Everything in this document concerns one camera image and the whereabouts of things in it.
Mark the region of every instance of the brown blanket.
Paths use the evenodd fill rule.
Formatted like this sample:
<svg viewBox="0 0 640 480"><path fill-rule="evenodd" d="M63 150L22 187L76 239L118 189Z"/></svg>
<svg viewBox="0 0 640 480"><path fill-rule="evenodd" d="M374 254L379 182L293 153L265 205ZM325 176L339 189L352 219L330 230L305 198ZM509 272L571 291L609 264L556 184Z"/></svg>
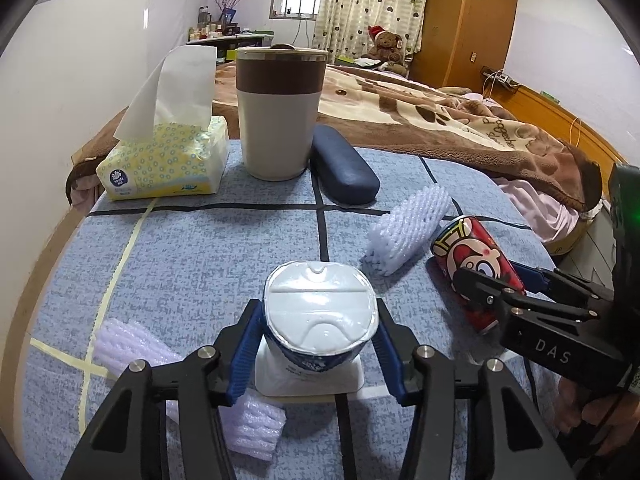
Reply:
<svg viewBox="0 0 640 480"><path fill-rule="evenodd" d="M236 65L216 72L214 115L239 139ZM318 122L354 146L458 162L489 176L527 180L578 211L602 194L600 170L578 148L562 143L507 110L447 96L379 72L327 67Z"/></svg>

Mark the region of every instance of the patterned curtain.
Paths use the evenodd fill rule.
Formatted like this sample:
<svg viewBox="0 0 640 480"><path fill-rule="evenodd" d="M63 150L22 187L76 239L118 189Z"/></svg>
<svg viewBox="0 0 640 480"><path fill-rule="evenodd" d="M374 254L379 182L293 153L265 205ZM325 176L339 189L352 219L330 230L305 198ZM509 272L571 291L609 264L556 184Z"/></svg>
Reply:
<svg viewBox="0 0 640 480"><path fill-rule="evenodd" d="M330 63L340 54L358 58L373 46L367 27L380 25L404 38L405 54L418 52L426 1L322 0L313 46L328 50Z"/></svg>

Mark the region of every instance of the bed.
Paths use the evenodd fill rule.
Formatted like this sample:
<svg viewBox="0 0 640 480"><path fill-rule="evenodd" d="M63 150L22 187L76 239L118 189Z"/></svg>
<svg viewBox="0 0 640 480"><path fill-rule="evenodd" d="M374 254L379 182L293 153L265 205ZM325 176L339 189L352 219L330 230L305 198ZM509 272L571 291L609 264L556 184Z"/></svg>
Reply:
<svg viewBox="0 0 640 480"><path fill-rule="evenodd" d="M87 358L102 320L137 321L187 354L234 322L249 298L260 296L268 273L288 260L325 258L361 267L394 318L448 356L482 360L502 353L490 336L477 335L465 322L429 251L387 278L371 273L360 258L378 216L433 182L453 198L447 219L476 215L510 259L553 268L531 228L479 171L418 155L359 151L382 184L376 202L364 208L332 202L309 171L281 183L252 178L237 140L216 195L98 200L60 258L30 332L19 419L24 461L35 480L60 478L80 429L110 388L100 363ZM360 392L285 404L287 423L275 459L265 463L232 453L238 478L341 479L342 452L353 453L362 480L396 478L413 410L389 396L370 344L362 359L366 383ZM507 364L530 392L522 359ZM557 378L533 369L548 420ZM464 407L460 402L452 478L463 477ZM172 478L183 478L175 424L169 423L168 434ZM341 442L346 434L352 446Z"/></svg>
<svg viewBox="0 0 640 480"><path fill-rule="evenodd" d="M626 160L606 139L579 117L526 86L505 89L498 85L492 96L520 120L537 124L557 139L575 144L580 148L598 165L602 176L603 197L608 199L609 177L613 165L626 164ZM567 254L576 247L599 210L596 208L591 212L583 212L575 228L567 236L545 244L549 253L551 255Z"/></svg>
<svg viewBox="0 0 640 480"><path fill-rule="evenodd" d="M238 139L235 70L234 63L218 69L213 112L226 117L230 136ZM440 90L394 74L330 66L318 121L355 146L451 160L501 179L500 188L550 253L566 249L563 242L575 238L569 235L578 218L600 200L598 166L580 149L534 126L531 113L527 123L519 122L495 101L461 96L462 89ZM123 113L73 157L66 193L84 214L101 192L95 167L115 145L113 133Z"/></svg>

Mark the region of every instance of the blue gripper pad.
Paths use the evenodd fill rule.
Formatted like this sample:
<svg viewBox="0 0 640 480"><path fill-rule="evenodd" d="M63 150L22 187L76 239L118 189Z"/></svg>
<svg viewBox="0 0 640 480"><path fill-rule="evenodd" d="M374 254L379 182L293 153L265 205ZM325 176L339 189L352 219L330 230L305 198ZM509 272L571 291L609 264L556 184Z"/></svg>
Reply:
<svg viewBox="0 0 640 480"><path fill-rule="evenodd" d="M402 363L384 325L378 326L371 342L385 378L386 389L396 398L398 404L404 404L408 393L402 380Z"/></svg>
<svg viewBox="0 0 640 480"><path fill-rule="evenodd" d="M249 314L248 319L243 313L238 324L228 327L232 330L241 331L238 344L236 345L233 357L228 364L228 385L226 388L226 400L228 406L233 406L239 397L244 395L249 382L251 370L254 368L255 356L258 353L258 346L262 339L262 308L260 301L255 302L254 309Z"/></svg>
<svg viewBox="0 0 640 480"><path fill-rule="evenodd" d="M516 262L511 262L511 265L529 292L533 292L534 294L546 292L549 283L548 279L546 279L541 272Z"/></svg>

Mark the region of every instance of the pink cloth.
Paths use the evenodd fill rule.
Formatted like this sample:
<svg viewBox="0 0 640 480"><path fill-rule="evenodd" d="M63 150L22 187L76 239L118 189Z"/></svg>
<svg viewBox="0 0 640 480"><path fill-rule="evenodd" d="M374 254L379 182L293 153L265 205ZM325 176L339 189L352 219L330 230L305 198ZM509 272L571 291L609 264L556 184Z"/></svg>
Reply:
<svg viewBox="0 0 640 480"><path fill-rule="evenodd" d="M71 203L87 216L101 194L102 184L97 175L81 176L71 186Z"/></svg>
<svg viewBox="0 0 640 480"><path fill-rule="evenodd" d="M494 182L509 197L543 244L567 237L578 223L580 213L561 205L548 194L537 192L526 180L494 178Z"/></svg>

